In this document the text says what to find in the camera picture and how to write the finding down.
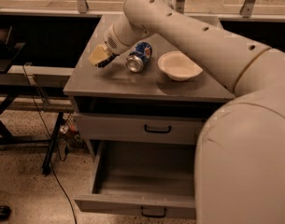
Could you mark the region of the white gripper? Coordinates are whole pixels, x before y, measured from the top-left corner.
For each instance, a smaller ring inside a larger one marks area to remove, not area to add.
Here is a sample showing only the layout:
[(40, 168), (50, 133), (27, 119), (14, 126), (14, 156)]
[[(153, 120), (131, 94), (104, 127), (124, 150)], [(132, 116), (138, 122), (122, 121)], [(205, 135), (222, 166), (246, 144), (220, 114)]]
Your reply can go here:
[(105, 31), (104, 42), (98, 44), (90, 54), (88, 60), (96, 65), (113, 54), (122, 54), (130, 48), (130, 26), (128, 24), (111, 24)]

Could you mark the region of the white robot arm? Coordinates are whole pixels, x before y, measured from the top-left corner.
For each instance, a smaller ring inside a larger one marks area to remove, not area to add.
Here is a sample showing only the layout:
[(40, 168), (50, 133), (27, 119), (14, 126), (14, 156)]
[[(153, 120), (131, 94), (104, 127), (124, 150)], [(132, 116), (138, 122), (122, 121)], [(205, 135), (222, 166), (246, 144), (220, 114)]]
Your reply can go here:
[(285, 224), (285, 53), (180, 14), (169, 0), (124, 0), (89, 60), (103, 67), (152, 33), (235, 97), (197, 141), (197, 224)]

